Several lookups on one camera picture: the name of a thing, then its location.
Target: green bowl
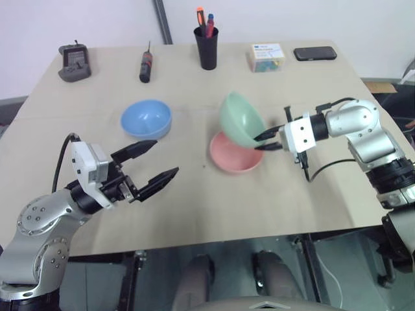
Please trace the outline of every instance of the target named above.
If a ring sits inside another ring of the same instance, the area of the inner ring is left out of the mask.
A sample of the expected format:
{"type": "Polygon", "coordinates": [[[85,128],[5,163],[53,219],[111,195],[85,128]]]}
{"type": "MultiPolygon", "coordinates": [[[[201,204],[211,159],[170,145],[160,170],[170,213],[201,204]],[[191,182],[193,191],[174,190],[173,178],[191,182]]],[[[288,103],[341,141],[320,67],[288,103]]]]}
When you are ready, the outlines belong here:
{"type": "Polygon", "coordinates": [[[249,102],[236,92],[230,93],[220,107],[220,125],[225,135],[235,144],[245,148],[261,146],[255,141],[265,131],[265,123],[249,102]]]}

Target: table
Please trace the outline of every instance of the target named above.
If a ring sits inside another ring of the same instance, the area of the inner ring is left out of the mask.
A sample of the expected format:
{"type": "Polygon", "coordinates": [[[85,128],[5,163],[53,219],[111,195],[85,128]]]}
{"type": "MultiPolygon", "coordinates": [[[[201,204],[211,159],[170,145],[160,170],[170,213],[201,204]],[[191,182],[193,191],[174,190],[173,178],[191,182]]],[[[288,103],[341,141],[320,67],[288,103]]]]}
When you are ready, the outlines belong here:
{"type": "MultiPolygon", "coordinates": [[[[99,143],[109,155],[136,140],[119,125],[123,110],[146,98],[172,108],[170,133],[145,155],[129,160],[124,171],[138,187],[161,171],[179,166],[171,183],[149,200],[100,211],[76,233],[71,255],[92,255],[163,248],[259,236],[347,229],[381,223],[386,211],[355,163],[333,166],[312,183],[288,152],[265,155],[255,170],[232,176],[210,160],[208,144],[220,131],[219,107],[230,91],[243,94],[268,125],[342,97],[374,100],[342,53],[331,41],[286,41],[281,70],[252,73],[248,44],[218,46],[218,67],[200,68],[195,45],[152,47],[151,82],[138,81],[145,47],[89,50],[92,76],[69,84],[58,77],[58,55],[0,140],[0,244],[16,229],[20,210],[51,190],[60,146],[69,132],[99,143]],[[297,62],[295,47],[332,45],[333,61],[297,62]]],[[[383,126],[392,132],[407,157],[415,152],[388,114],[383,126]]],[[[310,172],[351,158],[346,139],[318,143],[309,152],[310,172]]],[[[66,155],[59,187],[75,179],[66,155]]]]}

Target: black screwdriver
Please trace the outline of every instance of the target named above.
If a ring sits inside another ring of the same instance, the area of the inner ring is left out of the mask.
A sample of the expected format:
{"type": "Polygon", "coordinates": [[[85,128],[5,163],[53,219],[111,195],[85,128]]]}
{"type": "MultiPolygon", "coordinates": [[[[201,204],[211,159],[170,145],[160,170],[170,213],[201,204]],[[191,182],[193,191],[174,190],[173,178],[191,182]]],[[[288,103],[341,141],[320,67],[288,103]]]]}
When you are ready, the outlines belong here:
{"type": "Polygon", "coordinates": [[[153,55],[150,53],[150,41],[148,42],[148,50],[143,53],[141,59],[140,81],[143,83],[150,82],[151,65],[153,63],[153,55]]]}

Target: pen holder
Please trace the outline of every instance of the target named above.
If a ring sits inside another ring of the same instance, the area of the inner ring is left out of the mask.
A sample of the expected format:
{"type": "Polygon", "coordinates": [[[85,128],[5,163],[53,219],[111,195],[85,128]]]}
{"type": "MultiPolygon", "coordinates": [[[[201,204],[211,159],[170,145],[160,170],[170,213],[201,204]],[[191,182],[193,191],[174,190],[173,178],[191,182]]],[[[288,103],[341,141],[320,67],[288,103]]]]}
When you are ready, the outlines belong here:
{"type": "Polygon", "coordinates": [[[199,50],[200,65],[205,70],[216,68],[217,45],[219,30],[213,28],[213,35],[210,38],[202,36],[202,29],[197,27],[193,33],[196,37],[197,48],[199,50]]]}

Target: pink bowl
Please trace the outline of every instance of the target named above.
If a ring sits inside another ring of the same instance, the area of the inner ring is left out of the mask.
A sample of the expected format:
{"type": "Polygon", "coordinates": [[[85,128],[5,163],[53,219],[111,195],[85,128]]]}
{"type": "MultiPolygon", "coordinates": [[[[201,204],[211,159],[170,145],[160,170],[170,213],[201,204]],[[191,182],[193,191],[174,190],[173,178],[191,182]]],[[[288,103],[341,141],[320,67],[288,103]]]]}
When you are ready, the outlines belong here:
{"type": "Polygon", "coordinates": [[[231,173],[248,172],[255,168],[264,156],[263,151],[234,144],[223,132],[219,132],[212,138],[210,154],[218,167],[231,173]]]}

